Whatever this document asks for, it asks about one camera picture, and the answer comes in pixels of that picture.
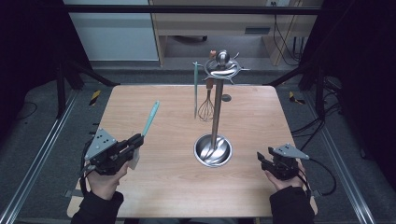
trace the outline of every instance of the sleeve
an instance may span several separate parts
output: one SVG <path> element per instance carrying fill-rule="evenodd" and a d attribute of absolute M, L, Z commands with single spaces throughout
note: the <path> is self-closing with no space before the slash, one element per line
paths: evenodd
<path fill-rule="evenodd" d="M 71 224 L 115 223 L 117 213 L 122 203 L 123 195 L 117 191 L 110 201 L 104 200 L 94 193 L 89 192 L 79 205 L 78 212 L 73 215 Z"/>
<path fill-rule="evenodd" d="M 314 223 L 315 213 L 303 188 L 287 187 L 271 195 L 274 224 Z"/>

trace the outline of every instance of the round metal base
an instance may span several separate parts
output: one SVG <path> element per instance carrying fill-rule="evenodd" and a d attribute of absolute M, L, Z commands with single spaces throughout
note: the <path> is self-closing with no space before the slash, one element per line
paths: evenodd
<path fill-rule="evenodd" d="M 222 166 L 227 163 L 233 155 L 233 147 L 227 138 L 218 135 L 216 148 L 210 148 L 211 139 L 211 133 L 204 134 L 198 138 L 194 144 L 195 158 L 198 162 L 208 167 Z"/>

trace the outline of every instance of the white wall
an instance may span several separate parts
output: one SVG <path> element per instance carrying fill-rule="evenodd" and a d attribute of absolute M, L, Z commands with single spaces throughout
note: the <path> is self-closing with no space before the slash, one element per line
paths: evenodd
<path fill-rule="evenodd" d="M 148 5 L 148 0 L 64 0 L 76 5 Z M 158 61 L 148 13 L 70 13 L 90 61 Z"/>

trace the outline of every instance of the utensil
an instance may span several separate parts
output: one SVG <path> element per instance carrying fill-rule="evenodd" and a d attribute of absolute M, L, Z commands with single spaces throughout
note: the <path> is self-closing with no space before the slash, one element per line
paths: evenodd
<path fill-rule="evenodd" d="M 197 118 L 197 108 L 198 108 L 198 62 L 194 63 L 194 118 Z"/>
<path fill-rule="evenodd" d="M 160 101 L 156 101 L 154 103 L 154 106 L 151 108 L 151 112 L 149 113 L 148 121 L 146 122 L 145 129 L 142 132 L 143 136 L 146 136 L 146 134 L 148 133 L 149 126 L 151 125 L 151 122 L 154 120 L 155 114 L 157 113 L 158 110 L 158 106 L 160 106 Z"/>
<path fill-rule="evenodd" d="M 216 56 L 216 51 L 210 50 L 209 60 L 213 59 L 215 56 Z M 198 116 L 201 119 L 201 121 L 204 122 L 208 122 L 213 119 L 214 106 L 212 104 L 212 101 L 210 100 L 210 92 L 213 89 L 214 82 L 215 80 L 213 77 L 210 77 L 206 80 L 206 90 L 207 90 L 206 99 L 198 109 Z"/>

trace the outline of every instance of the metal whisk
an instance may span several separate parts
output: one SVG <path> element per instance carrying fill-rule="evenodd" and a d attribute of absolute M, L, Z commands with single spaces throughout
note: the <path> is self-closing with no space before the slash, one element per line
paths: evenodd
<path fill-rule="evenodd" d="M 213 88 L 213 82 L 214 82 L 213 77 L 210 77 L 206 80 L 207 96 L 205 101 L 201 104 L 201 106 L 198 109 L 198 116 L 201 121 L 208 122 L 213 119 L 214 106 L 212 104 L 212 101 L 210 100 L 210 92 L 212 91 Z"/>

